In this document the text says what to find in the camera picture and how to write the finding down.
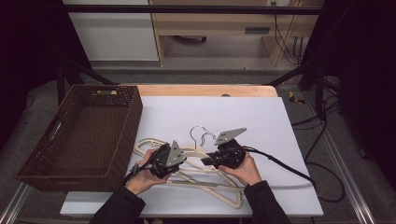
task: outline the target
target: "white table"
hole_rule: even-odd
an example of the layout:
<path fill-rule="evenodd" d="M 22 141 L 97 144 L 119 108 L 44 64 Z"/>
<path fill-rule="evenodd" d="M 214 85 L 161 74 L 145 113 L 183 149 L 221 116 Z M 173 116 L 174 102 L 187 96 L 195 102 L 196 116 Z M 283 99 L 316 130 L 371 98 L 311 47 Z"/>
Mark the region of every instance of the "white table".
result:
<path fill-rule="evenodd" d="M 308 175 L 281 98 L 142 96 L 142 101 L 143 115 L 136 141 L 151 137 L 170 143 L 177 140 L 181 147 L 193 146 L 190 130 L 196 125 L 206 127 L 215 135 L 246 127 L 247 131 L 236 137 L 241 145 L 255 147 Z M 200 139 L 198 129 L 194 129 L 193 134 L 195 133 L 196 138 Z M 215 151 L 211 137 L 207 135 L 205 139 L 205 150 Z M 264 156 L 251 155 L 262 178 L 268 181 L 288 216 L 323 215 L 318 197 L 309 181 L 283 169 Z M 140 159 L 134 154 L 129 168 Z M 200 176 L 198 179 L 205 182 L 218 181 L 213 175 Z M 233 197 L 231 192 L 222 194 Z M 111 193 L 69 192 L 61 214 L 73 217 L 92 216 L 110 195 Z M 200 189 L 155 186 L 139 197 L 147 204 L 141 217 L 251 216 L 245 197 L 242 206 L 234 209 Z"/>

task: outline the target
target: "wicker basket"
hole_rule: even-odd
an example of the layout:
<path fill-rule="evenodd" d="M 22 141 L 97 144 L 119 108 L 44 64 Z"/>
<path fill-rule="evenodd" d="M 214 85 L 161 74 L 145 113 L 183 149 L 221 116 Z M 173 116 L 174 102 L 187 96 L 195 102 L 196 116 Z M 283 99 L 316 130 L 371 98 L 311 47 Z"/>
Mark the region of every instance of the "wicker basket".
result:
<path fill-rule="evenodd" d="M 142 109 L 136 86 L 73 86 L 16 179 L 42 191 L 114 191 Z"/>

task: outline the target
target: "gray floor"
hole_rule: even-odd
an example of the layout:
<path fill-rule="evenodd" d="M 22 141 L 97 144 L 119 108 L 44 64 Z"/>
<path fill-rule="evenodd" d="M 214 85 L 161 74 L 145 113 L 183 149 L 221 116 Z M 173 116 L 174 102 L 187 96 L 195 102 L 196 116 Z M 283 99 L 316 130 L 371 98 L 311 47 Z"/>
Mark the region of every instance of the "gray floor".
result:
<path fill-rule="evenodd" d="M 259 37 L 211 37 L 205 43 L 170 38 L 163 67 L 143 65 L 121 68 L 97 66 L 97 71 L 112 80 L 121 83 L 214 83 L 214 84 L 262 84 L 280 77 L 295 65 L 286 60 L 278 67 L 270 65 L 264 53 Z M 284 99 L 290 122 L 296 122 L 313 116 L 307 104 L 301 105 L 289 101 L 292 90 L 297 99 L 311 96 L 312 91 L 300 92 L 295 87 L 298 77 L 289 80 L 277 88 L 279 96 Z M 0 151 L 0 211 L 3 211 L 20 184 L 13 176 L 23 165 L 30 150 L 39 141 L 47 128 L 51 117 L 56 112 L 56 85 L 50 82 L 30 92 L 34 97 L 33 104 L 27 108 L 16 127 Z M 328 117 L 327 129 L 337 145 L 347 167 L 361 190 L 376 223 L 396 223 L 396 194 L 380 172 L 374 161 L 361 158 L 359 146 L 342 115 L 333 112 Z M 302 154 L 305 155 L 318 136 L 318 128 L 312 122 L 304 127 L 307 130 L 295 130 Z M 320 139 L 310 156 L 310 161 L 318 162 L 332 170 L 328 150 L 323 139 Z M 308 166 L 312 177 L 318 182 L 320 193 L 326 198 L 336 198 L 340 187 L 336 180 L 322 170 Z M 44 193 L 32 189 L 26 203 L 21 209 L 19 218 L 59 218 L 63 193 Z M 340 203 L 321 202 L 325 215 L 316 217 L 317 223 L 360 223 L 353 206 L 345 197 Z M 293 223 L 310 223 L 310 220 L 294 219 Z"/>

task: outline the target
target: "metal rail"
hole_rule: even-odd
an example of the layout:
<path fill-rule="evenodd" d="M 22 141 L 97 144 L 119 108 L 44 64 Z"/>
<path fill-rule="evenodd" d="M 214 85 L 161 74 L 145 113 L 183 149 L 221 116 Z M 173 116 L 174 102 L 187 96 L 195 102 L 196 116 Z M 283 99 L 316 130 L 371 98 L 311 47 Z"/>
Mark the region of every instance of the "metal rail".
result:
<path fill-rule="evenodd" d="M 145 6 L 145 5 L 39 5 L 50 10 L 84 13 L 194 13 L 194 14 L 276 14 L 321 15 L 337 9 L 321 7 L 245 7 L 245 6 Z"/>
<path fill-rule="evenodd" d="M 12 224 L 18 216 L 32 187 L 21 183 L 9 202 L 6 210 L 0 216 L 0 224 Z"/>

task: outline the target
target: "black pole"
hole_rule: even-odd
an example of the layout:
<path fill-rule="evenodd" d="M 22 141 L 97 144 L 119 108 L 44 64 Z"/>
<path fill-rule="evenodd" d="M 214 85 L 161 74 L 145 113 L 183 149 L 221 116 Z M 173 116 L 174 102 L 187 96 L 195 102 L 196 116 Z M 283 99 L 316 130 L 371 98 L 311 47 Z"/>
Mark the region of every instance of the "black pole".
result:
<path fill-rule="evenodd" d="M 93 77 L 94 79 L 100 81 L 101 83 L 103 83 L 105 85 L 120 85 L 120 83 L 110 81 L 109 79 L 102 77 L 101 75 L 97 74 L 95 71 L 77 63 L 76 61 L 70 60 L 70 61 L 68 61 L 68 65 L 70 65 L 71 67 L 77 69 L 78 71 L 80 71 L 90 77 Z"/>
<path fill-rule="evenodd" d="M 58 90 L 58 105 L 60 105 L 65 97 L 64 67 L 62 63 L 59 63 L 59 66 L 56 68 L 56 86 Z"/>
<path fill-rule="evenodd" d="M 244 7 L 244 6 L 144 6 L 144 5 L 41 5 L 43 9 L 65 9 L 85 13 L 194 13 L 194 14 L 276 14 L 321 15 L 336 9 L 321 7 Z"/>
<path fill-rule="evenodd" d="M 315 94 L 315 109 L 317 111 L 318 117 L 322 120 L 325 120 L 326 111 L 323 106 L 323 88 L 324 88 L 324 71 L 323 68 L 319 65 L 317 70 L 317 88 Z"/>
<path fill-rule="evenodd" d="M 262 85 L 263 86 L 269 85 L 269 86 L 276 87 L 276 86 L 282 84 L 283 82 L 289 80 L 292 77 L 304 74 L 306 72 L 306 70 L 311 67 L 312 64 L 313 64 L 312 61 L 308 61 L 308 62 L 298 66 L 297 68 L 289 71 L 287 74 L 283 75 L 282 77 L 279 77 L 270 83 L 266 83 L 266 84 L 262 84 Z"/>

